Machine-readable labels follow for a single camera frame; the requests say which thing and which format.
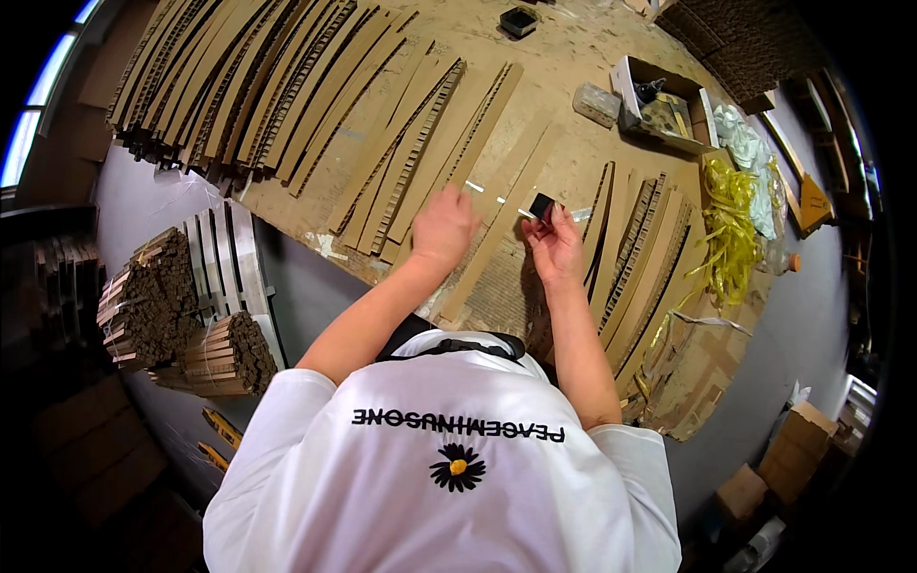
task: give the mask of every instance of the daisy graphic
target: daisy graphic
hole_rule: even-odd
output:
[[[478,476],[486,473],[484,470],[487,466],[484,465],[483,460],[471,463],[478,456],[474,453],[473,447],[466,451],[464,446],[449,444],[437,451],[448,458],[448,461],[441,461],[430,466],[430,469],[436,469],[430,474],[430,477],[436,478],[435,482],[439,484],[440,488],[445,488],[448,484],[449,491],[455,488],[458,488],[459,491],[473,490],[475,482],[481,481]]]

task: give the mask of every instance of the plastic container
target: plastic container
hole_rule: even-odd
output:
[[[764,246],[764,258],[755,268],[776,276],[786,274],[788,270],[799,272],[802,268],[802,257],[786,250],[783,241],[767,241]]]

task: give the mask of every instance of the person's left hand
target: person's left hand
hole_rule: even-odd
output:
[[[481,216],[471,207],[471,196],[449,183],[434,193],[412,224],[414,250],[417,257],[445,277],[455,269],[468,250]]]

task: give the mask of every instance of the cardboard box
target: cardboard box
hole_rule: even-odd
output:
[[[145,437],[126,457],[80,488],[73,505],[92,527],[98,527],[145,490],[167,462],[152,438]]]
[[[148,437],[133,408],[126,408],[88,434],[51,454],[48,465],[54,479],[66,493],[114,466],[121,458]]]
[[[39,412],[32,423],[32,435],[41,453],[49,456],[128,406],[130,402],[115,374]]]
[[[748,464],[743,464],[716,491],[716,499],[734,519],[744,521],[754,515],[767,492],[768,485],[764,480]]]
[[[757,473],[780,501],[791,504],[805,489],[837,431],[832,422],[808,402],[792,407]]]
[[[675,94],[687,102],[691,125],[686,128],[693,135],[692,138],[683,137],[674,131],[661,130],[645,121],[636,101],[634,82],[652,82],[659,78],[666,78],[662,86],[663,93]],[[612,87],[624,100],[618,118],[618,126],[622,131],[650,136],[693,155],[702,155],[720,147],[710,97],[700,84],[651,63],[624,56],[612,70]]]

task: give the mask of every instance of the cardboard strip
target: cardboard strip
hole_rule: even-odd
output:
[[[160,2],[156,5],[156,8],[153,10],[152,15],[150,15],[149,20],[147,21],[147,26],[144,28],[143,36],[140,38],[140,42],[138,42],[137,47],[134,48],[134,52],[130,55],[130,60],[127,61],[127,66],[121,73],[120,79],[118,79],[118,84],[115,88],[115,93],[112,95],[111,103],[108,105],[108,109],[105,111],[105,122],[109,126],[120,124],[121,118],[114,117],[114,114],[118,105],[121,103],[121,96],[124,95],[125,88],[128,90],[133,88],[133,84],[128,85],[127,81],[130,79],[134,68],[140,61],[140,57],[143,54],[143,51],[146,49],[147,44],[149,43],[153,34],[156,32],[156,29],[160,26],[162,19],[165,18],[166,14],[169,12],[169,8],[173,2],[175,2],[175,0],[160,0]]]
[[[643,268],[639,261],[645,256],[646,250],[653,247],[657,232],[655,229],[657,229],[659,218],[665,212],[668,202],[668,190],[665,189],[664,176],[665,173],[656,180],[649,203],[644,204],[645,197],[641,196],[637,206],[634,207],[634,218],[627,236],[622,241],[621,251],[614,265],[614,280],[608,294],[608,302],[605,303],[604,312],[599,319],[599,340],[602,342],[602,347],[608,347],[617,328],[617,323],[609,324],[609,320],[615,310],[620,310],[618,303],[624,293],[624,288],[632,277],[635,281],[639,281]],[[626,311],[627,303],[621,302],[621,304],[621,309]]]
[[[653,187],[646,187],[636,170],[628,175],[624,169],[615,165],[612,183],[612,198],[608,209],[608,225],[605,228],[605,240],[602,244],[602,256],[596,261],[595,281],[592,284],[592,297],[589,310],[596,332],[602,328],[602,312],[608,303],[615,280],[615,264],[621,251],[622,237],[628,222],[633,224],[634,212],[640,198],[649,205]]]
[[[287,181],[293,172],[294,165],[289,165],[290,160],[287,159],[288,144],[292,145],[294,142],[294,139],[291,138],[299,137],[300,130],[308,129],[307,126],[313,121],[315,114],[322,116],[325,114],[343,85],[343,82],[340,81],[342,71],[346,69],[348,76],[353,72],[353,68],[356,68],[388,29],[396,14],[397,12],[382,10],[376,4],[369,5],[369,7],[358,7],[328,42],[325,51],[322,52],[306,77],[303,87],[296,94],[277,132],[271,151],[264,159],[266,167],[278,168],[277,176],[280,179]],[[350,37],[351,31],[353,31],[353,38]],[[308,137],[311,136],[312,131],[309,130]],[[299,154],[294,155],[292,161],[299,160]]]
[[[226,121],[230,114],[237,111],[236,99],[242,83],[247,80],[248,68],[258,53],[261,43],[271,34],[273,23],[277,20],[279,10],[284,8],[289,0],[269,5],[267,9],[258,15],[256,23],[252,24],[248,32],[237,43],[232,51],[232,55],[226,59],[223,70],[217,78],[222,80],[214,85],[219,89],[211,99],[210,107],[206,113],[202,114],[204,118],[203,128],[198,131],[197,138],[189,137],[182,133],[179,136],[180,145],[187,146],[192,152],[190,161],[186,164],[201,165],[204,157],[212,158],[216,155],[216,150],[224,143],[223,137],[226,129]],[[207,147],[211,144],[214,146],[214,153],[206,153]]]
[[[647,279],[649,281],[655,279],[655,276],[650,276],[649,273],[655,270],[658,274],[657,263],[661,264],[661,257],[665,255],[665,251],[661,254],[657,253],[657,242],[661,243],[662,241],[668,241],[666,230],[669,221],[666,217],[669,216],[669,210],[671,209],[675,209],[677,215],[682,202],[683,195],[678,192],[672,192],[669,197],[660,197],[658,208],[660,211],[658,214],[661,215],[662,220],[659,221],[659,216],[654,218],[646,239],[643,241],[643,247],[641,247],[638,254],[635,253],[635,256],[632,257],[632,261],[630,261],[627,267],[621,271],[621,280],[615,285],[615,292],[613,292],[611,297],[613,302],[609,301],[606,307],[606,313],[608,313],[609,309],[611,312],[605,319],[602,332],[599,335],[599,340],[602,342],[603,347],[608,348],[609,343],[617,334],[618,327],[624,320],[624,314],[631,309],[631,302],[635,299],[637,291],[639,289],[645,291],[647,288]]]
[[[274,65],[271,75],[268,78],[264,90],[261,92],[258,105],[252,114],[252,120],[249,122],[245,131],[245,137],[239,145],[239,151],[236,156],[238,161],[245,165],[251,166],[254,159],[255,144],[264,132],[268,120],[271,118],[273,106],[279,99],[279,91],[286,84],[290,72],[293,71],[294,60],[302,57],[308,50],[310,41],[309,37],[315,31],[315,24],[318,18],[325,13],[325,9],[331,3],[331,0],[312,0],[309,7],[299,16],[299,21],[295,25],[293,35],[282,47],[280,58]]]
[[[653,338],[662,321],[665,320],[668,311],[680,304],[686,296],[697,285],[698,279],[702,273],[694,273],[685,276],[687,273],[700,267],[707,257],[708,244],[703,241],[706,235],[703,218],[700,209],[694,209],[691,213],[691,229],[684,239],[681,251],[678,257],[678,263],[671,273],[671,278],[664,286],[665,292],[660,297],[659,303],[652,309],[652,318],[646,322],[646,327],[639,341],[634,346],[630,358],[624,364],[624,367],[618,372],[615,380],[615,386],[618,391],[626,388],[630,380],[634,377],[635,372],[643,365],[644,355],[649,345],[652,344]]]
[[[429,75],[432,72],[432,70],[436,67],[436,62],[437,62],[436,56],[426,56],[422,58],[420,65],[417,66],[417,69],[413,74],[413,79],[411,80],[411,82],[425,81],[426,76]],[[409,89],[408,86],[411,85],[411,82],[405,83],[404,89],[402,90],[402,95],[397,98],[398,101],[393,103],[392,115],[389,116],[388,119],[385,119],[385,116],[388,115],[387,106],[388,106],[389,100],[392,100],[395,98],[393,94],[389,94],[389,97],[386,98],[385,105],[383,106],[383,111],[386,113],[380,115],[376,119],[376,124],[373,125],[373,127],[370,129],[370,135],[373,135],[375,139],[370,140],[369,138],[367,138],[366,144],[364,145],[364,149],[367,146],[370,147],[370,149],[367,151],[369,154],[374,154],[377,152],[377,146],[375,145],[376,140],[384,137],[385,131],[386,129],[388,129],[388,126],[392,120],[392,117],[399,109],[398,104],[401,102],[403,98],[403,93],[406,92],[407,89]],[[379,125],[383,123],[385,125],[382,126],[381,129],[379,129]],[[383,162],[385,163],[386,171],[388,170],[389,167],[391,167],[393,154],[394,154],[394,149],[386,149],[385,156],[383,158]],[[370,162],[373,161],[373,159],[364,158],[364,156],[361,154],[360,160],[363,161],[364,159]],[[370,216],[370,211],[376,200],[376,195],[379,193],[379,189],[381,188],[383,172],[382,171],[373,172],[370,177],[371,179],[370,179],[370,182],[367,183],[366,190],[359,193],[356,204],[353,206],[353,210],[351,214],[348,216],[348,219],[345,221],[345,224],[347,225],[348,230],[354,227],[352,230],[353,232],[357,233],[358,243],[359,243],[359,237],[361,237],[363,233],[363,227],[366,225],[366,220]],[[338,201],[337,207],[336,207],[336,213],[337,213],[337,209],[342,207],[341,203],[343,201],[344,201],[343,197]]]
[[[497,125],[497,120],[500,119],[500,115],[503,113],[507,102],[509,102],[510,96],[513,95],[513,91],[516,85],[519,84],[524,71],[522,64],[511,63],[509,70],[503,77],[503,81],[496,86],[496,92],[492,92],[492,99],[484,110],[480,123],[475,126],[471,134],[471,141],[463,150],[461,160],[459,160],[456,169],[448,179],[458,185],[459,188],[465,186],[465,181],[468,179],[471,169],[478,162],[478,157],[484,149],[484,144],[490,138],[493,127]]]
[[[184,92],[188,87],[188,82],[194,76],[194,72],[200,65],[201,59],[204,57],[204,55],[207,53],[207,50],[210,48],[210,45],[213,44],[214,40],[219,35],[220,28],[224,26],[227,20],[229,20],[229,17],[236,9],[237,4],[238,3],[236,2],[231,2],[228,0],[223,2],[216,9],[213,17],[208,19],[207,30],[197,42],[191,56],[179,70],[178,75],[173,82],[173,86],[161,106],[162,110],[160,112],[160,116],[156,119],[155,125],[151,126],[155,127],[155,129],[160,133],[164,133],[167,129],[169,129],[169,125],[175,116],[176,107],[184,98]]]
[[[326,141],[321,145],[316,144],[318,147],[313,150],[313,157],[315,157],[315,159],[312,159],[312,163],[305,169],[302,169],[301,172],[296,173],[296,176],[293,177],[293,171],[295,171],[297,165],[301,163],[300,157],[303,152],[307,151],[307,148],[313,144],[316,132],[321,130],[322,122],[326,121],[328,115],[333,115],[337,110],[337,120],[328,127],[330,130],[328,136],[330,137],[330,135],[333,135],[333,132],[337,130],[337,124],[340,119],[349,111],[350,107],[356,101],[357,96],[362,93],[362,88],[366,86],[369,80],[375,76],[380,66],[388,61],[405,41],[404,35],[398,30],[408,21],[414,19],[416,15],[417,12],[401,13],[392,21],[391,26],[369,52],[354,54],[346,64],[336,64],[328,78],[322,81],[320,94],[315,97],[316,99],[319,97],[322,99],[319,104],[313,102],[309,105],[309,109],[306,110],[303,119],[300,121],[300,125],[296,128],[296,136],[293,141],[290,142],[290,148],[287,149],[286,154],[283,156],[283,163],[277,172],[278,177],[281,179],[290,180],[290,190],[293,196],[299,196],[305,180],[312,173],[317,155],[324,150],[325,144],[327,143],[326,138]],[[356,83],[356,81],[351,81],[354,71],[362,62],[367,62],[367,68],[364,69],[362,73],[365,77],[359,79],[359,81],[362,81],[362,86],[359,89],[352,88]]]
[[[385,159],[384,167],[372,178],[366,191],[363,192],[359,201],[357,201],[357,207],[354,209],[353,215],[350,217],[350,222],[347,225],[347,230],[344,232],[344,244],[348,247],[357,248],[360,235],[362,235],[363,227],[366,224],[366,218],[370,215],[370,209],[372,208],[373,202],[376,200],[376,194],[379,192],[379,186],[382,180],[385,179],[385,174],[391,166],[392,154],[390,153]]]
[[[500,208],[500,213],[497,215],[497,218],[494,219],[491,228],[487,230],[484,239],[481,241],[481,245],[478,247],[478,250],[475,251],[474,257],[471,259],[468,267],[466,267],[465,271],[462,273],[461,279],[458,280],[455,290],[452,292],[446,305],[440,311],[439,315],[442,318],[445,318],[449,322],[455,322],[456,318],[459,317],[459,311],[461,311],[465,301],[468,300],[471,291],[474,289],[474,285],[478,282],[484,269],[486,269],[487,265],[490,263],[491,256],[503,241],[503,235],[505,235],[512,228],[516,220],[518,220],[518,209],[522,205],[522,201],[535,186],[538,175],[541,173],[542,169],[544,169],[545,162],[551,155],[551,152],[554,151],[554,146],[557,144],[562,133],[563,127],[555,123],[551,124],[544,132],[544,135],[539,138],[538,144],[532,152],[532,156],[526,162],[522,173],[519,175],[519,178],[516,179],[515,185],[513,185],[513,189],[510,191],[509,196],[506,197],[506,202],[503,203],[503,206]]]
[[[427,98],[433,95],[436,87],[451,72],[452,67],[460,62],[461,60],[458,56],[444,56],[439,59],[433,70],[421,76],[416,83],[414,81],[411,82],[411,89],[405,91],[392,121],[385,128],[385,132],[375,141],[373,148],[363,156],[362,162],[357,165],[351,174],[348,188],[344,191],[344,196],[338,201],[337,207],[328,221],[328,226],[331,230],[336,233],[340,231],[340,228],[352,212],[354,203],[363,193],[363,189],[366,188],[373,173],[379,170],[385,156],[392,152],[395,141],[404,133],[414,116],[420,113]]]
[[[148,70],[143,85],[137,93],[134,103],[128,108],[130,119],[129,126],[139,123],[148,113],[149,104],[154,94],[162,89],[160,79],[168,73],[175,59],[184,51],[186,44],[193,40],[193,32],[205,17],[210,18],[210,13],[215,7],[216,0],[195,0],[185,6],[180,18],[171,27],[165,41],[161,42],[154,62]]]
[[[234,64],[243,56],[249,36],[255,33],[261,21],[261,17],[256,17],[250,23],[250,26],[246,28],[239,41],[232,47],[219,73],[210,83],[210,89],[204,90],[206,95],[198,99],[196,104],[199,106],[200,111],[196,113],[196,117],[195,115],[191,116],[187,128],[182,127],[179,131],[177,136],[178,145],[183,146],[179,153],[179,159],[185,165],[190,164],[197,151],[199,140],[201,138],[206,140],[215,111],[219,109],[226,95],[226,79],[232,77]]]
[[[582,233],[582,269],[583,280],[588,282],[586,293],[591,295],[593,281],[589,277],[595,277],[597,273],[593,272],[593,265],[598,264],[598,259],[602,252],[597,250],[603,245],[605,231],[608,227],[608,211],[611,206],[612,182],[614,181],[614,161],[605,163],[602,168],[602,176],[599,177],[599,184],[595,194],[595,200],[592,201],[592,213],[586,223],[586,228]]]
[[[163,78],[159,87],[156,89],[156,93],[147,107],[146,114],[143,116],[143,122],[141,124],[143,129],[151,129],[151,127],[155,125],[155,122],[159,120],[162,115],[162,108],[165,106],[166,98],[168,98],[172,90],[175,89],[176,79],[181,75],[182,71],[184,71],[184,67],[188,65],[189,59],[195,54],[201,41],[207,37],[211,26],[219,18],[219,13],[223,8],[223,4],[218,3],[216,0],[212,0],[212,2],[215,2],[216,5],[208,5],[204,10],[198,13],[198,17],[204,18],[200,26],[194,22],[189,26],[190,30],[193,31],[193,36],[185,41],[180,50],[176,50],[176,52],[171,55],[169,70],[166,72],[165,78]]]
[[[467,70],[464,78],[459,81],[402,198],[401,207],[389,228],[390,240],[397,243],[403,241],[411,221],[433,188],[437,175],[444,169],[452,150],[459,144],[492,84],[493,77],[488,78],[478,70]]]
[[[474,212],[485,217],[490,215],[487,220],[483,221],[484,225],[490,226],[493,214],[498,211],[494,206],[499,207],[500,205],[497,202],[497,197],[505,197],[513,189],[513,177],[520,172],[529,156],[532,155],[535,146],[541,139],[541,135],[545,133],[547,125],[550,123],[551,115],[547,111],[544,109],[535,110],[528,126],[525,127],[525,130],[513,144],[509,153],[500,162],[497,171],[487,180],[487,184],[484,185],[484,191],[475,192],[476,195],[473,196],[472,201]]]
[[[414,141],[414,148],[408,154],[408,160],[402,168],[398,181],[395,183],[392,197],[389,199],[389,204],[385,209],[385,214],[382,216],[379,229],[376,231],[376,238],[373,240],[373,252],[379,252],[382,244],[385,243],[392,220],[398,215],[405,188],[410,185],[411,181],[414,179],[414,168],[426,154],[426,144],[431,134],[436,131],[439,119],[442,116],[441,112],[443,108],[448,105],[449,100],[452,99],[452,95],[455,93],[456,83],[459,82],[464,72],[464,65],[453,68],[446,80],[440,85],[439,92],[436,94],[433,103],[433,109],[427,114],[424,124],[420,129],[420,135]]]
[[[163,143],[174,145],[178,136],[183,131],[187,132],[187,129],[184,128],[187,123],[188,112],[198,103],[204,83],[210,79],[213,69],[225,57],[226,51],[235,45],[239,31],[243,30],[246,24],[255,18],[257,14],[260,14],[262,10],[266,9],[267,6],[267,2],[252,2],[250,5],[244,5],[239,2],[234,9],[228,10],[229,14],[227,14],[226,22],[216,32],[210,45],[206,47],[204,56],[194,68],[184,90],[176,96],[175,115],[169,123],[169,128],[165,130],[165,135],[162,138]]]
[[[432,44],[426,45],[425,43],[422,43],[422,44],[418,44],[413,49],[413,51],[410,52],[407,62],[404,64],[401,71],[398,73],[398,77],[395,80],[394,84],[392,85],[392,89],[389,91],[388,95],[385,97],[385,101],[382,102],[382,107],[380,108],[379,113],[376,115],[376,120],[373,122],[372,126],[370,127],[370,130],[366,134],[363,145],[361,146],[360,151],[359,151],[359,155],[358,155],[359,158],[357,161],[358,165],[362,164],[366,157],[366,154],[372,151],[375,145],[376,139],[378,139],[379,137],[381,137],[383,133],[385,133],[385,128],[388,127],[389,122],[392,120],[392,116],[395,113],[395,108],[398,107],[398,103],[401,102],[401,98],[404,95],[404,90],[407,89],[407,86],[411,82],[411,79],[414,78],[414,74],[417,72],[419,66],[421,65],[421,62],[427,60],[425,56],[427,52],[430,50],[430,48],[432,48]],[[384,168],[386,170],[388,169],[387,163],[384,166]],[[356,233],[355,242],[352,245],[350,245],[349,243],[346,243],[350,247],[353,247],[353,248],[357,247],[357,243],[359,243],[359,235],[363,231],[363,224],[366,222],[366,217],[369,214],[370,209],[372,208],[372,201],[375,200],[376,192],[379,191],[381,176],[377,175],[376,177],[378,177],[378,179],[373,178],[373,180],[375,181],[375,188],[371,190],[372,191],[372,193],[370,193],[371,197],[367,196],[367,193],[370,191],[368,189],[363,195],[361,195],[361,197],[356,202],[356,204],[352,205],[353,206],[353,215],[350,217],[350,219],[353,220],[354,217],[357,217],[356,220],[358,221],[359,228],[354,229],[350,225],[348,225],[347,227],[348,237],[352,237],[353,234]],[[347,197],[348,191],[353,191],[353,190],[348,187],[348,189],[345,190],[345,197]],[[351,201],[356,199],[356,191],[354,192],[353,197],[351,197],[350,199]],[[341,198],[338,201],[336,212],[338,209],[343,210],[342,203],[344,202],[345,202],[345,198]]]
[[[644,307],[652,295],[653,283],[656,282],[662,262],[665,260],[666,251],[668,251],[669,241],[672,240],[672,233],[679,218],[683,197],[681,193],[675,193],[670,198],[673,201],[669,201],[664,205],[664,212],[661,212],[662,205],[660,206],[660,215],[662,216],[656,217],[653,225],[657,230],[657,240],[652,243],[647,241],[644,245],[643,256],[647,257],[646,265],[639,277],[632,278],[638,280],[637,287],[634,289],[634,296],[627,306],[621,307],[624,309],[621,314],[621,321],[613,336],[611,336],[608,347],[605,349],[605,358],[612,366],[612,373],[614,374],[617,374],[621,368],[622,354],[627,341],[640,324],[640,317],[643,316]]]
[[[401,246],[390,240],[385,241],[385,245],[382,247],[382,252],[379,254],[379,258],[387,263],[394,263],[395,259],[398,258],[398,250]]]
[[[657,273],[652,284],[649,285],[650,294],[646,304],[644,304],[643,314],[640,321],[637,323],[637,328],[634,329],[630,337],[626,340],[624,352],[621,357],[612,365],[612,370],[614,372],[619,372],[625,362],[632,356],[635,346],[646,330],[646,325],[650,317],[655,312],[663,292],[671,281],[672,271],[675,269],[679,255],[684,248],[684,240],[688,234],[692,211],[693,205],[691,205],[689,201],[685,200],[681,203],[678,221],[675,223],[675,228],[671,233],[671,240],[668,242],[668,248],[666,249],[662,264],[659,265],[659,273]]]
[[[430,115],[430,112],[433,111],[433,105],[435,103],[436,98],[434,97],[430,97],[430,99],[427,100],[424,108],[421,110],[420,114],[414,118],[414,121],[411,122],[411,125],[404,132],[401,142],[398,143],[398,147],[395,148],[394,154],[392,155],[392,164],[385,174],[385,178],[382,180],[379,187],[379,194],[372,204],[370,216],[367,218],[366,226],[360,236],[359,244],[357,245],[357,250],[359,252],[367,255],[372,252],[373,240],[376,238],[376,229],[379,228],[382,216],[385,215],[385,209],[389,204],[389,200],[392,198],[395,184],[398,182],[398,178],[401,177],[404,164],[408,161],[408,155],[411,153],[412,149],[414,149],[414,142],[420,136],[420,130],[424,127],[424,121],[426,117]]]
[[[242,138],[248,126],[252,123],[255,123],[256,126],[261,125],[263,117],[254,114],[249,116],[249,111],[256,102],[260,101],[262,92],[261,86],[268,80],[269,76],[274,75],[273,73],[278,63],[277,60],[281,56],[282,50],[287,47],[292,34],[303,22],[304,13],[311,10],[314,4],[315,0],[300,0],[298,4],[293,5],[290,15],[286,17],[283,29],[271,40],[271,46],[268,48],[267,53],[264,54],[260,62],[257,62],[258,73],[246,89],[245,100],[238,110],[235,125],[232,128],[232,133],[229,135],[229,141],[226,144],[226,152],[223,154],[223,162],[225,164],[232,163],[233,159],[236,157],[239,140]],[[283,76],[284,73],[282,72],[286,71],[286,66],[284,65],[276,71],[281,72],[277,74],[278,76]]]
[[[319,23],[315,25],[309,37],[304,43],[304,48],[300,50],[291,64],[290,69],[284,74],[283,80],[276,93],[276,98],[271,100],[269,110],[266,115],[268,118],[264,128],[259,132],[258,138],[255,139],[255,147],[251,166],[257,169],[264,168],[264,160],[267,159],[268,153],[273,148],[273,144],[280,133],[283,121],[289,114],[293,102],[300,90],[305,86],[309,79],[318,59],[328,43],[334,38],[338,29],[347,20],[350,10],[340,2],[332,2],[319,17]]]
[[[239,114],[243,111],[243,102],[239,100],[239,97],[245,98],[247,90],[257,91],[260,87],[260,83],[257,83],[256,78],[251,75],[251,68],[252,66],[256,66],[257,69],[258,66],[263,66],[264,61],[261,59],[265,54],[261,47],[264,46],[265,41],[270,40],[274,43],[279,41],[277,35],[280,34],[280,31],[275,31],[274,27],[277,26],[277,21],[285,15],[287,6],[292,1],[295,0],[282,0],[277,4],[277,7],[275,7],[268,16],[267,21],[264,22],[260,30],[258,30],[257,35],[251,39],[245,48],[245,56],[243,56],[242,61],[233,72],[232,80],[223,98],[223,103],[220,105],[214,123],[210,127],[211,137],[207,139],[207,145],[203,150],[205,157],[217,158],[218,155],[222,153],[222,148],[226,146],[228,137],[231,136],[231,133],[225,134],[226,123],[230,119],[235,123],[236,118],[239,117]]]
[[[321,159],[322,154],[331,141],[331,138],[337,133],[342,121],[349,113],[350,109],[357,102],[360,95],[369,87],[372,80],[381,72],[388,62],[405,43],[406,38],[403,34],[393,33],[394,26],[389,28],[382,39],[373,47],[370,54],[366,57],[366,62],[362,69],[351,76],[347,85],[341,90],[341,95],[335,100],[333,108],[322,120],[322,125],[316,130],[315,136],[309,142],[305,155],[300,161],[293,178],[290,180],[290,188],[296,190],[298,195],[305,182],[312,175],[315,165]]]
[[[137,61],[134,63],[133,67],[131,67],[130,74],[124,83],[122,91],[116,93],[117,103],[115,104],[115,109],[112,111],[111,119],[109,120],[110,124],[127,127],[127,121],[130,119],[130,114],[127,110],[132,109],[134,100],[138,95],[138,80],[142,77],[142,74],[148,71],[147,64],[149,63],[150,56],[156,50],[162,34],[171,27],[173,19],[180,14],[184,4],[185,2],[181,0],[174,0],[166,7],[165,11],[161,13],[161,17],[158,18],[156,27],[150,32],[146,43],[143,45],[143,49],[140,51]]]

